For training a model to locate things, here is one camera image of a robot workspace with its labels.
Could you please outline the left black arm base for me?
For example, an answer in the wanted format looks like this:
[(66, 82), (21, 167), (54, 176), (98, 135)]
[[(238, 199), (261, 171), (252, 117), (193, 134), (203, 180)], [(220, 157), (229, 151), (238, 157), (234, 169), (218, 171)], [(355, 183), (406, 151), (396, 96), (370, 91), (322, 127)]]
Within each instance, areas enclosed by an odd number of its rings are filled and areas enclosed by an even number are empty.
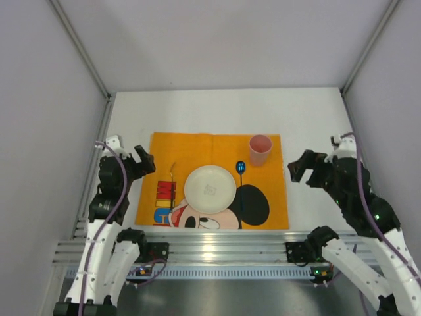
[(169, 256), (168, 242), (147, 242), (147, 247), (143, 256), (144, 262), (150, 262), (157, 259), (167, 261)]

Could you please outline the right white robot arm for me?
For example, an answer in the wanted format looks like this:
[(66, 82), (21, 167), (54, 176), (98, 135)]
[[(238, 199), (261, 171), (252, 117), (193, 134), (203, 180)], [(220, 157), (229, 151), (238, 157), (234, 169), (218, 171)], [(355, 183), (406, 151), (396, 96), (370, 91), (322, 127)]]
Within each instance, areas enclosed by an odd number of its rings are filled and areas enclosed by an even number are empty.
[(330, 154), (305, 150), (288, 164), (292, 182), (312, 173), (307, 186), (323, 189), (340, 208), (346, 223), (374, 255), (381, 273), (367, 265), (328, 226), (304, 241), (307, 255), (327, 261), (346, 276), (371, 303), (377, 315), (420, 314), (420, 269), (405, 242), (392, 206), (371, 188), (371, 176), (352, 133), (331, 138)]

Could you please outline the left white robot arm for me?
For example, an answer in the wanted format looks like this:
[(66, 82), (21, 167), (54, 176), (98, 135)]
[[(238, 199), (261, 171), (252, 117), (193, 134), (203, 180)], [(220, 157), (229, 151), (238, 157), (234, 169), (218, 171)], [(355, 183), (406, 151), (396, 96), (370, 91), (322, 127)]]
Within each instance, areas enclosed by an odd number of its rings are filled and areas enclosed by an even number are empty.
[(118, 134), (95, 147), (102, 151), (99, 184), (89, 205), (87, 236), (74, 281), (54, 315), (117, 315), (121, 289), (146, 247), (144, 232), (128, 228), (124, 217), (132, 183), (155, 172), (154, 158), (141, 145), (140, 160), (127, 153)]

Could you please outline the cream round plate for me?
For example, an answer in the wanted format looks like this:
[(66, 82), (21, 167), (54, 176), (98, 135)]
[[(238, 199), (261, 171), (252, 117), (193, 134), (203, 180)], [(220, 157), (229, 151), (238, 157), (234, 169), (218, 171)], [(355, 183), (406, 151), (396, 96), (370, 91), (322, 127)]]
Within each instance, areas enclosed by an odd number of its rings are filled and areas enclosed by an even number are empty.
[(233, 202), (237, 186), (231, 173), (217, 165), (195, 169), (184, 184), (184, 197), (196, 211), (213, 215)]

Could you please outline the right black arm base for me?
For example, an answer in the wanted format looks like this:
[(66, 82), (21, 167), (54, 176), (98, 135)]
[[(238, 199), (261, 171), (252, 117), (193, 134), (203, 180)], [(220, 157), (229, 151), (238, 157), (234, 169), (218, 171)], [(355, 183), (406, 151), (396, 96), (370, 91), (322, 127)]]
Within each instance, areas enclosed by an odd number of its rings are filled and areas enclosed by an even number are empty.
[(286, 242), (285, 252), (287, 255), (287, 262), (293, 263), (298, 267), (305, 267), (309, 263), (316, 262), (311, 251), (304, 242)]

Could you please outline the blue metallic spoon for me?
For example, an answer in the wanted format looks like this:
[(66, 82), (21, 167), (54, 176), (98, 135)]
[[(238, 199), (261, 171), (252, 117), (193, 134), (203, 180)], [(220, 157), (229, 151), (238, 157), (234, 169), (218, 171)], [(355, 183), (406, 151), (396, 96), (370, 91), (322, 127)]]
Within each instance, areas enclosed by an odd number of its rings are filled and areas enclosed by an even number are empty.
[(238, 161), (235, 166), (236, 172), (238, 173), (240, 177), (240, 185), (239, 185), (239, 195), (240, 195), (240, 206), (241, 211), (243, 211), (244, 208), (244, 202), (243, 202), (243, 175), (246, 170), (246, 164), (244, 161)]

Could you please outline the orange cartoon mouse towel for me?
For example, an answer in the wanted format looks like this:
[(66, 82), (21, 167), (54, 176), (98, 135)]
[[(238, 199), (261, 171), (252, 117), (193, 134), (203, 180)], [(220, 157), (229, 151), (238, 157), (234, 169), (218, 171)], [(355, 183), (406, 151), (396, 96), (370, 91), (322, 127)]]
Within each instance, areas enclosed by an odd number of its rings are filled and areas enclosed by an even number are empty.
[[(250, 162), (250, 135), (212, 135), (155, 132), (150, 153), (156, 171), (143, 179), (135, 223), (161, 228), (205, 228), (287, 230), (287, 190), (285, 185), (282, 143), (271, 135), (272, 150), (267, 162), (255, 167)], [(243, 202), (241, 211), (240, 177), (235, 166), (244, 161)], [(174, 167), (175, 206), (170, 211), (171, 177)], [(217, 165), (233, 176), (237, 190), (230, 206), (219, 214), (206, 215), (194, 210), (184, 197), (187, 177), (197, 168)]]

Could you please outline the fork with teal handle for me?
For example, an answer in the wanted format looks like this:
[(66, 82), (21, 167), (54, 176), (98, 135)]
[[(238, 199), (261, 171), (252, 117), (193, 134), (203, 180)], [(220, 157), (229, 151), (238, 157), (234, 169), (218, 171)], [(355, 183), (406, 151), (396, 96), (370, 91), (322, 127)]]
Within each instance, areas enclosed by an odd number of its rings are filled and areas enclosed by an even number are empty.
[(170, 168), (170, 177), (171, 177), (171, 195), (170, 195), (170, 211), (174, 209), (175, 206), (175, 195), (176, 195), (176, 184), (174, 181), (174, 167), (176, 162), (173, 162)]

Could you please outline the pink plastic cup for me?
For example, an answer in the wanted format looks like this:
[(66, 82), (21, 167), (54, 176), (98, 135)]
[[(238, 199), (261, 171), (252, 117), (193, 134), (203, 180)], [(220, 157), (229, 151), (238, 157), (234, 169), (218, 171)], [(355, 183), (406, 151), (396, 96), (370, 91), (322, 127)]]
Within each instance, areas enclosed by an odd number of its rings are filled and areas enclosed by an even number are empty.
[(250, 162), (255, 167), (261, 167), (267, 162), (272, 150), (272, 140), (262, 134), (257, 134), (249, 140)]

